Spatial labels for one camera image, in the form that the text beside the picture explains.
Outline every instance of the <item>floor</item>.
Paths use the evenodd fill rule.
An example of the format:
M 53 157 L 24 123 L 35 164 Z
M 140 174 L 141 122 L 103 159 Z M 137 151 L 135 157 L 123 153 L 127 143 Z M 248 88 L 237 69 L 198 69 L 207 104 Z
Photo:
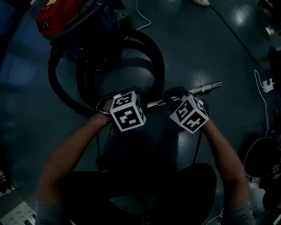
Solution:
M 133 27 L 146 23 L 136 11 L 134 1 L 124 0 L 128 13 L 133 17 Z M 211 5 L 224 17 L 253 57 L 269 72 L 267 51 L 270 45 L 281 47 L 281 37 L 268 34 L 265 27 L 269 19 L 256 5 L 257 0 L 211 0 Z M 86 118 L 72 111 L 52 91 L 47 79 L 49 41 L 37 31 L 35 16 L 42 5 L 37 0 L 22 19 L 11 40 L 0 71 L 0 131 L 12 178 L 21 197 L 34 208 L 36 182 L 48 157 Z M 183 86 L 186 89 L 214 82 L 223 87 L 204 96 L 211 119 L 238 151 L 244 141 L 266 133 L 264 103 L 258 93 L 253 70 L 257 69 L 261 80 L 266 79 L 221 17 L 210 7 L 203 8 L 191 0 L 139 0 L 140 11 L 152 21 L 143 29 L 162 51 L 165 66 L 165 90 Z M 125 50 L 122 59 L 143 57 Z M 75 63 L 61 60 L 57 74 L 64 89 L 82 103 L 75 81 Z M 142 67 L 118 68 L 107 74 L 100 84 L 100 93 L 118 91 L 138 85 L 147 90 L 152 75 Z M 268 115 L 275 105 L 275 93 L 265 95 Z M 155 166 L 164 164 L 178 171 L 189 166 L 194 158 L 198 133 L 191 135 L 178 127 L 168 117 L 166 107 L 159 107 L 147 116 L 145 126 L 128 136 L 105 128 L 100 134 L 102 153 L 118 154 L 120 162 L 128 162 L 128 156 L 142 156 L 146 161 L 153 156 Z M 96 141 L 89 146 L 76 170 L 96 170 Z M 203 136 L 197 162 L 209 163 L 217 173 L 217 191 L 214 207 L 206 222 L 220 214 L 223 207 L 223 187 L 214 160 Z M 251 188 L 254 212 L 262 214 L 263 192 Z M 131 213 L 140 214 L 154 207 L 152 196 L 130 194 L 119 200 Z M 220 218 L 213 221 L 219 224 Z

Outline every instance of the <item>white power strip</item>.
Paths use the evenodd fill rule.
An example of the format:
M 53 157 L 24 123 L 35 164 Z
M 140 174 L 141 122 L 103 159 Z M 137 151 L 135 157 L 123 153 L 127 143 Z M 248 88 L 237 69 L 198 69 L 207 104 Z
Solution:
M 267 92 L 270 92 L 271 90 L 274 89 L 273 87 L 273 81 L 272 81 L 272 78 L 270 79 L 270 84 L 268 85 L 267 84 L 267 80 L 263 81 L 263 91 L 264 93 L 267 93 Z

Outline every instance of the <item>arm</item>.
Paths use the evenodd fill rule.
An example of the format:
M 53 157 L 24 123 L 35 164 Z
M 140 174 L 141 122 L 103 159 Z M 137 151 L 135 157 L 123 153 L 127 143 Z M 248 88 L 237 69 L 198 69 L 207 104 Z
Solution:
M 246 173 L 237 153 L 227 139 L 209 120 L 204 125 L 204 133 L 211 146 L 216 167 L 224 186 L 224 208 L 229 210 L 243 201 L 249 201 L 249 187 Z
M 104 108 L 106 111 L 109 111 L 111 103 L 106 104 Z M 61 185 L 64 178 L 72 172 L 87 146 L 109 122 L 108 116 L 98 113 L 61 143 L 47 162 L 39 178 L 36 200 L 44 200 L 60 207 L 63 206 Z

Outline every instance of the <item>metal vacuum wand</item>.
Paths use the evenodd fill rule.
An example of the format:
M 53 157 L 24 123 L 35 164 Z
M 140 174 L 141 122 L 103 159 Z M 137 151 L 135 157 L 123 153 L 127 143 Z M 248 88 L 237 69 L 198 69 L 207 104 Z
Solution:
M 218 88 L 221 86 L 223 86 L 222 82 L 212 83 L 212 84 L 209 83 L 209 84 L 206 84 L 206 85 L 203 85 L 200 87 L 190 89 L 188 91 L 191 92 L 193 95 L 203 95 L 203 94 L 210 93 L 212 91 L 212 89 Z M 171 97 L 171 99 L 174 102 L 180 101 L 180 98 L 177 98 L 177 97 Z M 166 102 L 163 99 L 161 99 L 161 100 L 158 100 L 155 102 L 149 102 L 147 105 L 147 108 L 154 108 L 154 107 L 158 107 L 158 106 L 165 105 L 165 104 L 166 104 Z

